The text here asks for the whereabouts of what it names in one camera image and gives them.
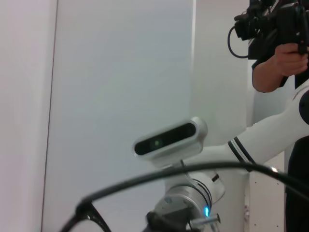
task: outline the white wall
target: white wall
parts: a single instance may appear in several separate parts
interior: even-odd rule
[[[0,5],[0,231],[39,232],[56,1]]]

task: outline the camera lens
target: camera lens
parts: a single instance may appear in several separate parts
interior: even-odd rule
[[[150,141],[150,149],[151,150],[157,150],[159,148],[163,147],[163,141],[160,138],[155,138]]]

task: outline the black sleeve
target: black sleeve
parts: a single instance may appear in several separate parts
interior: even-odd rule
[[[275,43],[273,46],[271,46],[268,50],[268,52],[261,56],[253,65],[252,65],[252,71],[255,69],[256,66],[258,66],[261,63],[266,62],[267,60],[269,60],[274,54],[275,54],[275,49],[276,47],[279,45],[279,43]],[[284,86],[285,82],[287,81],[288,77],[285,76],[283,77],[280,87]]]

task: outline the white panel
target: white panel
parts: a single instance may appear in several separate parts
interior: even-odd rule
[[[265,165],[284,170],[284,152]],[[284,185],[259,173],[250,174],[249,231],[284,231]]]
[[[0,231],[38,232],[56,1],[0,5]]]
[[[191,0],[59,1],[44,232],[86,194],[153,170],[131,148],[190,116],[192,18]],[[138,232],[163,193],[152,183],[96,206],[113,231]]]
[[[209,126],[207,145],[234,138],[246,128],[247,59],[233,57],[227,48],[227,34],[234,17],[247,9],[247,0],[197,1],[197,27],[192,115]],[[233,32],[231,44],[239,55],[248,54],[248,43]],[[235,171],[220,172],[225,196],[214,205],[224,232],[243,231],[245,176]]]

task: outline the white partition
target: white partition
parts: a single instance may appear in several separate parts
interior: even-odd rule
[[[86,194],[154,170],[133,143],[190,116],[193,3],[59,1],[44,232]],[[113,231],[138,232],[163,193],[157,182],[96,206]]]
[[[247,0],[197,1],[196,48],[192,81],[191,114],[204,118],[209,126],[207,145],[226,143],[246,128],[247,59],[233,57],[227,48],[227,34],[234,17],[247,7]],[[248,54],[248,43],[233,32],[232,48]],[[220,172],[225,196],[214,205],[223,232],[243,231],[244,179],[235,171]]]

